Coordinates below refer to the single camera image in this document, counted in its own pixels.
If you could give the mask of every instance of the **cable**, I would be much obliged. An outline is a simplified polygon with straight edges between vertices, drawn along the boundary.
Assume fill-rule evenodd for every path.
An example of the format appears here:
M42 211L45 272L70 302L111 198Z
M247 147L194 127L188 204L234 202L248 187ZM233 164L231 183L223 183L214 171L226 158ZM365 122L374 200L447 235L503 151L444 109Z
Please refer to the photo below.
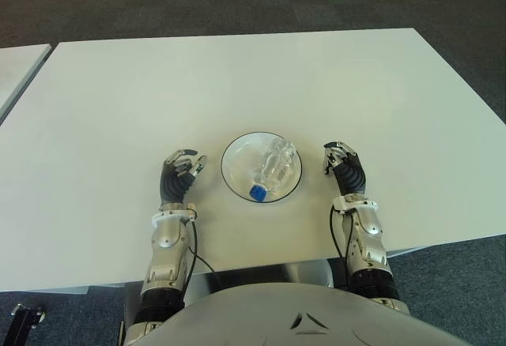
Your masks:
M190 250L190 252L191 252L193 255L195 255L195 252L191 249L191 246L190 246L190 247L188 247L188 249ZM197 259L198 259L199 261L201 261L202 263L204 263L204 264L207 266L207 268L211 270L211 272L212 272L212 273L216 273L216 271L214 271L214 268L213 268L213 267L211 267L211 265L210 265L209 263L207 263L207 261L206 261L203 257L201 257L200 255L195 255L195 256L197 257Z
M348 253L349 253L349 244L351 243L351 235L353 234L353 218L350 218L350 224L349 224L349 237L348 237L348 243L346 244L346 254L345 254L345 262L346 265L348 265Z
M334 219L333 218L334 217L334 212L336 212L336 210L335 210L335 207L332 205L332 208L330 208L330 213L329 213L330 234L332 235L332 241L334 241L334 246L335 246L336 250L338 251L339 260L343 264L343 267L344 267L344 270L345 270L346 288L349 289L348 265L346 264L346 259L342 256L341 249L339 249L338 241L336 240L335 234L334 234L334 225L332 223L333 222L332 220Z
M194 220L191 221L191 226L193 227L193 239L194 239L194 249L195 252L193 254L193 260L191 261L190 272L188 273L187 281L184 282L183 289L181 290L181 297L184 299L184 295L187 293L188 284L190 284L191 275L193 275L193 269L195 268L195 262L197 261L197 253L198 253L198 239L197 239L197 228L195 227Z
M190 252L195 255L195 252L191 249L191 247L189 247L190 249ZM199 261L201 261L202 263L204 263L207 268L211 271L211 273L213 274L214 276L214 279L216 280L216 282L218 283L218 285L220 286L220 290L223 290L224 287L223 287L223 284L221 283L221 280L220 280L220 277L218 276L217 272L214 270L214 268L206 261L206 259L204 259L203 257L201 257L200 255L196 255L197 259Z

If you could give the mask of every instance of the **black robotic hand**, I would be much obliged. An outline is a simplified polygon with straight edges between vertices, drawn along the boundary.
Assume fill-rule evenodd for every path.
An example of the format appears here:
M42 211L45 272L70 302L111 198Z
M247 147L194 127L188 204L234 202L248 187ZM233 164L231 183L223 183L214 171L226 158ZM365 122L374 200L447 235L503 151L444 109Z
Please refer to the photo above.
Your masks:
M189 158L180 159L185 155L195 156L197 152L190 149L180 149L164 161L160 177L162 204L183 203L188 189L198 173L206 166L207 156L201 156L195 164L192 164Z
M357 153L344 142L329 142L325 148L323 173L332 168L342 196L365 192L365 172Z

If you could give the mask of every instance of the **crushed plastic bottle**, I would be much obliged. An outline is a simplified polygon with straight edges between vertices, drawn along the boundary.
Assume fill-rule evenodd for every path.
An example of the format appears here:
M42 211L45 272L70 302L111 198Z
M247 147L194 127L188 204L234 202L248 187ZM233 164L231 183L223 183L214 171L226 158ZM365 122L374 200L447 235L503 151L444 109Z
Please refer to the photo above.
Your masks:
M264 201L267 193L275 193L284 186L292 174L296 148L284 138L272 140L264 152L262 162L253 172L254 184L250 196L256 201Z

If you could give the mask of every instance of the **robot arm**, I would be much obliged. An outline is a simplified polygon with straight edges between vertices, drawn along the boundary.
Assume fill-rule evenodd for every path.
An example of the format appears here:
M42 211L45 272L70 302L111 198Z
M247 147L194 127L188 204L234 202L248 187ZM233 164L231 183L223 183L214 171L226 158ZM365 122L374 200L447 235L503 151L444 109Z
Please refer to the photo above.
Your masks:
M186 224L194 228L195 210L183 207L183 199L198 173L207 162L201 156L192 165L188 158L197 152L181 149L164 161L160 177L160 211L152 218L155 228L151 238L153 257L141 290L141 302L134 324L127 330L124 345L128 346L154 330L184 308L187 289L186 253L190 237Z
M378 205L365 195L365 173L357 153L343 142L330 142L323 147L323 173L332 169L341 192L332 201L337 228L341 230L337 238L333 232L333 213L330 229L338 252L346 251L350 291L409 313L406 304L399 301L387 252L381 243L383 229L377 216Z

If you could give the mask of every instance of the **glass bowl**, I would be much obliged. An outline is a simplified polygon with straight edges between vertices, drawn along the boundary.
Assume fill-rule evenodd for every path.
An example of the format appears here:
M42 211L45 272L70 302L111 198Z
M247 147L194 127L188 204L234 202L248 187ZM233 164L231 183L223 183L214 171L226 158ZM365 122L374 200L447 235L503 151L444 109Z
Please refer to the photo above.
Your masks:
M281 138L272 133L249 133L228 145L221 158L221 174L232 192L245 200L265 203L281 200L295 190L302 176L302 162L298 152L285 184L276 191L268 191L263 201L256 201L250 196L250 189L255 184L254 170L262 163L264 152L277 137Z

